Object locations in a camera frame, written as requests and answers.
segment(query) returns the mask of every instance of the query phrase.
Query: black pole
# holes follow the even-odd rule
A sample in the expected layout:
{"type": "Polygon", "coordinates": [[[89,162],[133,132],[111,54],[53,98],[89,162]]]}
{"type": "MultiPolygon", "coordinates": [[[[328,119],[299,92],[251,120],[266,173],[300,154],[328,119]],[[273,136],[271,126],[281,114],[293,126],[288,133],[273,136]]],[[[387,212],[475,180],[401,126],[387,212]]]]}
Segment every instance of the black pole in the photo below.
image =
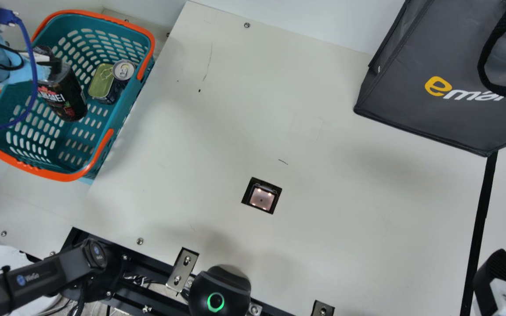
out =
{"type": "Polygon", "coordinates": [[[478,261],[480,260],[481,240],[484,236],[485,219],[488,216],[489,200],[492,196],[497,153],[498,152],[494,152],[489,156],[488,162],[485,164],[484,182],[481,185],[480,200],[477,203],[476,223],[473,227],[472,245],[470,246],[470,258],[468,259],[468,270],[466,271],[466,282],[464,283],[464,295],[462,296],[460,316],[470,316],[470,311],[472,309],[472,282],[477,272],[478,261]]]}

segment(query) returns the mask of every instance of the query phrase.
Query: black can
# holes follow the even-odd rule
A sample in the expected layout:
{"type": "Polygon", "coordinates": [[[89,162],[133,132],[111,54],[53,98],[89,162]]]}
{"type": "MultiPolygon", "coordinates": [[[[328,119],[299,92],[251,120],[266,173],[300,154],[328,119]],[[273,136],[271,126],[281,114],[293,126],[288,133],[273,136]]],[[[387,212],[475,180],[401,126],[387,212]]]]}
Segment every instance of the black can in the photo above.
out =
{"type": "Polygon", "coordinates": [[[61,71],[38,81],[38,96],[64,121],[73,122],[87,114],[87,104],[72,67],[62,62],[61,71]]]}

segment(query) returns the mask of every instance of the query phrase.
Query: blue cable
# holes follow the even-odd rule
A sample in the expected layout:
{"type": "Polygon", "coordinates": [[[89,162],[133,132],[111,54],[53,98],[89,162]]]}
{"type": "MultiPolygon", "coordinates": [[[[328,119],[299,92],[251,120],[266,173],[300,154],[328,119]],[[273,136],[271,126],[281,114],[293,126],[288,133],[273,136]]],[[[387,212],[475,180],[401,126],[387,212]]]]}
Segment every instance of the blue cable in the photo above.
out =
{"type": "Polygon", "coordinates": [[[7,122],[5,124],[0,125],[0,130],[8,128],[9,126],[14,126],[18,122],[24,120],[28,114],[33,109],[34,101],[36,100],[36,97],[38,96],[38,73],[36,72],[36,60],[34,60],[34,53],[33,53],[33,47],[30,43],[29,34],[26,31],[25,25],[22,23],[22,20],[14,15],[14,13],[11,10],[2,9],[0,8],[0,23],[1,24],[10,24],[10,23],[16,23],[22,31],[22,36],[25,39],[26,43],[26,50],[29,53],[29,59],[30,59],[30,67],[33,70],[33,91],[30,95],[30,102],[29,105],[26,107],[26,111],[21,114],[18,118],[12,120],[11,122],[7,122]]]}

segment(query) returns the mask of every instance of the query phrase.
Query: basket handle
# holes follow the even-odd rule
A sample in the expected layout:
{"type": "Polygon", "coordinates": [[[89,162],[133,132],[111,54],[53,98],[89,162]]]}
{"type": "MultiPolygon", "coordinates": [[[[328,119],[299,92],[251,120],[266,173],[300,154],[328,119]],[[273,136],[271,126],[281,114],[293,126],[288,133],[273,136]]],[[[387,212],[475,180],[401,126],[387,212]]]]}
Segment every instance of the basket handle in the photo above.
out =
{"type": "Polygon", "coordinates": [[[145,36],[147,36],[151,45],[149,46],[149,51],[146,54],[146,58],[144,58],[144,60],[143,60],[142,67],[140,67],[140,70],[138,71],[138,74],[136,76],[136,78],[138,78],[138,80],[142,81],[142,79],[144,78],[144,74],[146,72],[146,68],[149,64],[149,60],[152,58],[153,51],[155,50],[155,37],[153,36],[153,34],[151,34],[151,32],[149,32],[145,28],[142,28],[138,25],[120,20],[118,18],[113,18],[112,16],[106,16],[103,14],[98,14],[95,12],[84,11],[84,10],[62,10],[62,11],[58,11],[58,12],[54,12],[54,13],[50,14],[49,16],[47,16],[44,19],[44,21],[42,21],[42,23],[36,29],[36,32],[34,32],[31,42],[34,42],[34,39],[36,39],[38,34],[40,34],[40,32],[46,27],[46,24],[48,24],[48,22],[50,22],[50,20],[52,20],[53,18],[55,18],[56,16],[59,16],[61,14],[79,14],[79,15],[90,16],[91,18],[99,18],[101,20],[106,20],[109,22],[120,24],[122,26],[125,26],[126,28],[135,30],[136,32],[140,32],[140,33],[144,34],[145,36]]]}
{"type": "Polygon", "coordinates": [[[42,176],[43,178],[47,178],[50,180],[56,180],[56,181],[63,181],[63,182],[70,182],[77,180],[89,172],[93,166],[97,163],[99,160],[101,153],[105,149],[108,141],[111,139],[111,137],[114,135],[114,129],[110,128],[107,130],[105,136],[103,137],[103,140],[101,140],[99,146],[97,147],[96,152],[93,154],[93,158],[91,159],[86,166],[84,166],[83,169],[79,170],[75,173],[60,173],[60,172],[54,172],[50,170],[40,169],[34,166],[31,166],[30,164],[26,164],[24,162],[20,162],[13,156],[10,156],[0,150],[0,159],[6,162],[7,164],[10,164],[11,166],[15,166],[16,168],[19,168],[20,170],[24,170],[26,172],[29,172],[31,174],[36,174],[37,176],[42,176]]]}

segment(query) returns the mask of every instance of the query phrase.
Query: black shopping bag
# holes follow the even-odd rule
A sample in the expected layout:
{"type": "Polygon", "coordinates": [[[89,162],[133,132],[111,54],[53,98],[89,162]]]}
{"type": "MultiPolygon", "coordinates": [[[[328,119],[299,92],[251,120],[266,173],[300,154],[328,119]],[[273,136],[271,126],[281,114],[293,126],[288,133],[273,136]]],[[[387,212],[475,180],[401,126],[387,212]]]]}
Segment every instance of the black shopping bag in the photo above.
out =
{"type": "Polygon", "coordinates": [[[489,156],[506,146],[506,0],[407,0],[354,111],[489,156]]]}

